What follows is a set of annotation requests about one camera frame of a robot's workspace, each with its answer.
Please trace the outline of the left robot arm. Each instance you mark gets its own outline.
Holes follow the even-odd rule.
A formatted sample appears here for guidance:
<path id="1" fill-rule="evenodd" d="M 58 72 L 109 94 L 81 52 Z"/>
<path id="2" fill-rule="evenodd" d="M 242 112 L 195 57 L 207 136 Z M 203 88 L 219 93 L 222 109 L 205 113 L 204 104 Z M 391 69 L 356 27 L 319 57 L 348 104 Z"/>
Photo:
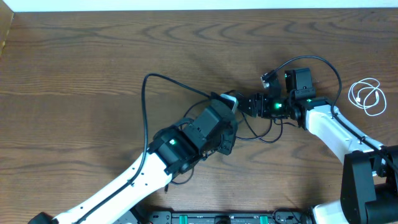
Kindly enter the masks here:
<path id="1" fill-rule="evenodd" d="M 41 212 L 31 223 L 114 223 L 130 208 L 214 152 L 229 155 L 237 131 L 236 98 L 211 100 L 196 118 L 160 130 L 121 175 L 76 207 L 52 217 Z"/>

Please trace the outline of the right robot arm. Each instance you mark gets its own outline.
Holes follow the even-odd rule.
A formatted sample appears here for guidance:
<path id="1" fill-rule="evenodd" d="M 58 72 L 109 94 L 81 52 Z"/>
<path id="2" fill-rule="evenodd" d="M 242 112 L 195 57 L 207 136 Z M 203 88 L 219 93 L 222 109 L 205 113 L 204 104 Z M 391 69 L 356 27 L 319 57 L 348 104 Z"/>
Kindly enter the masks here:
<path id="1" fill-rule="evenodd" d="M 343 164 L 340 198 L 312 207 L 302 223 L 397 221 L 397 146 L 385 146 L 350 123 L 325 97 L 317 97 L 309 68 L 285 71 L 288 95 L 275 72 L 261 77 L 267 93 L 236 94 L 244 114 L 295 120 Z"/>

